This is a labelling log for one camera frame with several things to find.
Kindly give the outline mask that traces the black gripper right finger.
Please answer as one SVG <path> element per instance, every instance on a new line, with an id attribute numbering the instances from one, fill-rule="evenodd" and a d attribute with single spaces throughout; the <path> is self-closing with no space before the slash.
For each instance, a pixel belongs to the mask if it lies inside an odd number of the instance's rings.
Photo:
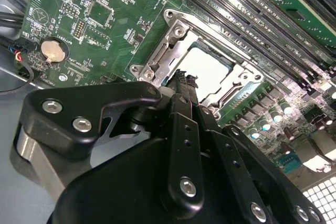
<path id="1" fill-rule="evenodd" d="M 231 223 L 325 223 L 322 213 L 236 126 L 220 128 L 187 77 L 201 150 L 209 153 L 225 215 Z"/>

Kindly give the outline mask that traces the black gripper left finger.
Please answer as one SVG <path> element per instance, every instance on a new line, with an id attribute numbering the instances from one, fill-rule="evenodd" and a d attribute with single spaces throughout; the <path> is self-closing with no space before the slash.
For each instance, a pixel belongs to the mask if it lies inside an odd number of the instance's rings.
<path id="1" fill-rule="evenodd" d="M 147 82 L 37 90 L 24 99 L 15 147 L 57 203 L 76 178 L 144 141 L 189 141 L 195 168 L 171 154 L 161 201 L 173 215 L 196 215 L 204 182 L 193 107 L 181 74 L 164 91 Z"/>

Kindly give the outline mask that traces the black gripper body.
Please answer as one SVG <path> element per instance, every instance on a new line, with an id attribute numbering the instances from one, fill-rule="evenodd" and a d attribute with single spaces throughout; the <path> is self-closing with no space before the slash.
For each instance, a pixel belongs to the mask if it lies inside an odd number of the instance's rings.
<path id="1" fill-rule="evenodd" d="M 168 165 L 175 154 L 188 170 L 193 143 L 178 147 L 167 140 L 144 141 L 72 181 L 58 199 L 49 223 L 181 223 L 161 201 Z M 188 223 L 248 223 L 227 177 L 201 156 L 205 200 Z"/>

